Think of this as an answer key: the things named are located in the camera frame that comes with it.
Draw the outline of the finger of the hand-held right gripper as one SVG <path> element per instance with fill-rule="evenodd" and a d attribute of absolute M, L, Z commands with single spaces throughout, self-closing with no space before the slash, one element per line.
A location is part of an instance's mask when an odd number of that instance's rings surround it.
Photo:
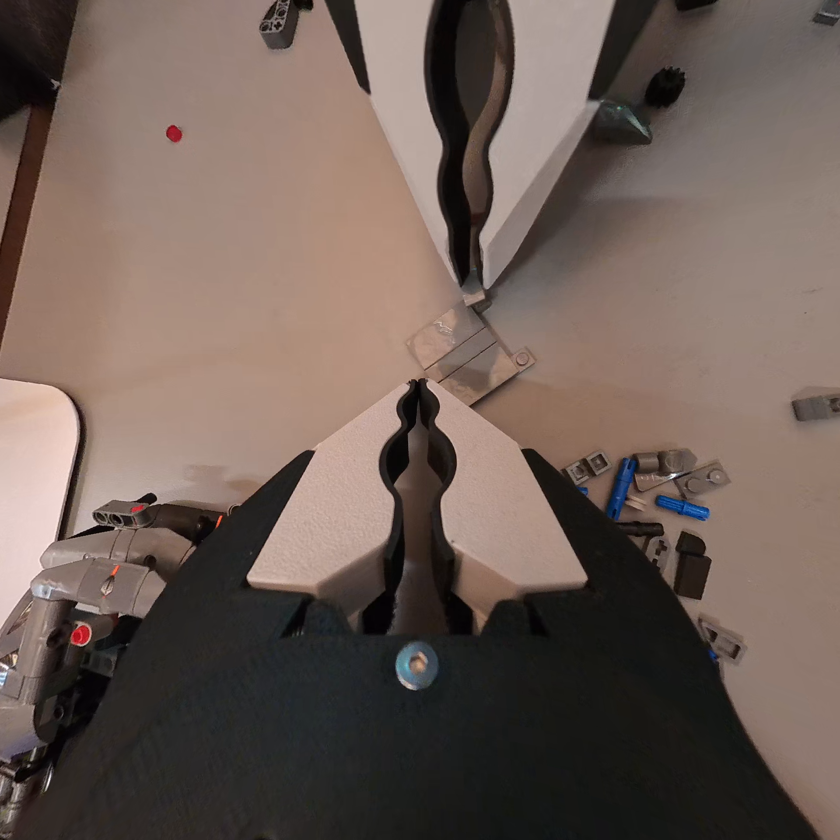
<path fill-rule="evenodd" d="M 501 277 L 592 122 L 615 5 L 468 3 L 469 284 Z"/>
<path fill-rule="evenodd" d="M 464 2 L 354 2 L 367 91 L 438 253 L 457 284 L 470 270 L 463 163 L 469 123 L 455 74 Z"/>

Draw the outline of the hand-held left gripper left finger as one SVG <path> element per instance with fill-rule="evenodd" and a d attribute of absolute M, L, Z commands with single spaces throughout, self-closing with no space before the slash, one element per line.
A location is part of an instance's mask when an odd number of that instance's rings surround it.
<path fill-rule="evenodd" d="M 252 588 L 312 595 L 366 634 L 391 629 L 405 557 L 396 482 L 417 405 L 418 382 L 399 385 L 313 450 L 247 574 Z"/>

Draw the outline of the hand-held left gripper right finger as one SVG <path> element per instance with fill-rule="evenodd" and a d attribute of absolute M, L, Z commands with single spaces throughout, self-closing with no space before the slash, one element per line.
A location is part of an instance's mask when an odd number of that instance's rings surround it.
<path fill-rule="evenodd" d="M 417 384 L 427 462 L 434 582 L 452 634 L 472 634 L 500 602 L 587 583 L 520 445 L 440 384 Z"/>

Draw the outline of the pile of dark lego pieces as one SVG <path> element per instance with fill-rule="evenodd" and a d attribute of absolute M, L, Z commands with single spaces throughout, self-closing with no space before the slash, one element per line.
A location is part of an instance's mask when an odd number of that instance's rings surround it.
<path fill-rule="evenodd" d="M 499 11 L 498 2 L 444 2 L 445 12 L 455 14 L 455 26 L 464 20 L 465 8 L 471 7 L 478 13 L 479 40 L 497 47 L 501 42 L 494 35 L 495 18 Z M 313 2 L 273 2 L 259 24 L 259 32 L 269 49 L 286 49 L 291 46 L 300 11 L 310 11 Z M 658 70 L 651 78 L 644 93 L 644 105 L 649 109 L 666 109 L 674 104 L 686 84 L 686 73 L 676 67 L 667 66 Z M 650 144 L 653 134 L 641 113 L 634 107 L 611 99 L 600 99 L 593 122 L 594 132 L 602 140 L 617 144 Z"/>

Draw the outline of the dark grey wide lego tile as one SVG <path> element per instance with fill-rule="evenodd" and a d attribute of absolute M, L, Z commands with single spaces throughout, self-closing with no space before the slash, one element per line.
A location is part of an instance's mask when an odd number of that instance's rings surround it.
<path fill-rule="evenodd" d="M 464 303 L 406 341 L 426 378 L 472 406 L 520 372 L 487 322 Z"/>

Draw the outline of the group of small lego connectors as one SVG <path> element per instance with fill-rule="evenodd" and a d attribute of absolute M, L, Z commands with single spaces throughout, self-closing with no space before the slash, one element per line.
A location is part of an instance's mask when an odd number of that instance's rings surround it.
<path fill-rule="evenodd" d="M 745 655 L 754 683 L 837 683 L 838 373 L 700 397 L 570 383 L 553 393 L 552 452 L 564 465 L 605 448 L 617 466 L 641 453 L 630 493 L 644 504 L 627 515 L 705 543 L 709 560 L 673 549 L 665 577 L 688 586 L 673 600 L 721 661 Z"/>

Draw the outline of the grey lego car model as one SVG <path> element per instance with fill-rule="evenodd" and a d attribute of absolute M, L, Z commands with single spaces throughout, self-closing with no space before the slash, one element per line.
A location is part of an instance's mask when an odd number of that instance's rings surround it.
<path fill-rule="evenodd" d="M 2 838 L 48 790 L 166 585 L 233 511 L 112 500 L 95 527 L 43 552 L 2 625 Z"/>

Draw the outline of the white metal book stand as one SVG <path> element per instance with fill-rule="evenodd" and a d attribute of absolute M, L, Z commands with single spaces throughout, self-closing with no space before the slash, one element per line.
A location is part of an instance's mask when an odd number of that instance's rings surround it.
<path fill-rule="evenodd" d="M 1 595 L 15 600 L 58 539 L 80 442 L 69 396 L 1 380 Z"/>

